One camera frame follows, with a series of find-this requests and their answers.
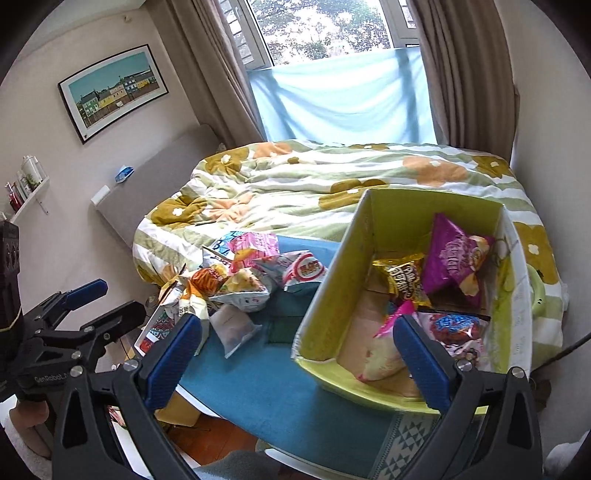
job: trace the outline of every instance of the black picture frame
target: black picture frame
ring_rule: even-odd
[[[82,144],[128,113],[169,93],[148,44],[88,65],[57,87]]]

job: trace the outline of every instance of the painted sky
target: painted sky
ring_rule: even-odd
[[[143,72],[149,68],[150,64],[145,52],[140,52],[131,57],[110,63],[76,80],[70,85],[70,93],[74,101],[79,102],[80,97],[92,92],[92,90],[100,92],[106,88],[113,88],[119,81],[119,77]]]

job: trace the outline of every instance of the geometric pattern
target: geometric pattern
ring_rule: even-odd
[[[392,419],[389,435],[369,474],[371,480],[395,480],[416,455],[437,423],[435,415],[400,414]]]

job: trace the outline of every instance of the white shelf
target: white shelf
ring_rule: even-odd
[[[41,203],[41,195],[47,190],[48,185],[49,185],[49,177],[47,177],[45,180],[43,180],[39,184],[39,186],[33,191],[33,193],[31,193],[31,196],[25,200],[25,203],[23,203],[22,207],[20,207],[18,209],[18,212],[15,213],[10,218],[10,222],[14,223],[15,225],[18,225],[19,218],[22,216],[22,214],[25,212],[25,210],[27,210],[29,208],[29,206],[34,202],[37,202],[41,206],[41,208],[46,213],[46,215],[49,214],[49,212],[46,210],[46,208]]]

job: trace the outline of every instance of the screw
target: screw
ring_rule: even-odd
[[[125,362],[123,362],[123,370],[125,370],[126,372],[131,372],[138,367],[139,367],[139,362],[135,358],[132,358],[131,360],[126,360]]]
[[[76,365],[75,367],[72,367],[72,369],[70,370],[70,376],[74,378],[79,377],[82,375],[83,371],[84,369],[80,365]]]
[[[472,364],[465,359],[458,360],[456,365],[462,372],[469,372],[472,370]]]
[[[513,367],[511,369],[511,375],[513,375],[515,378],[523,378],[525,377],[525,372],[520,367]]]

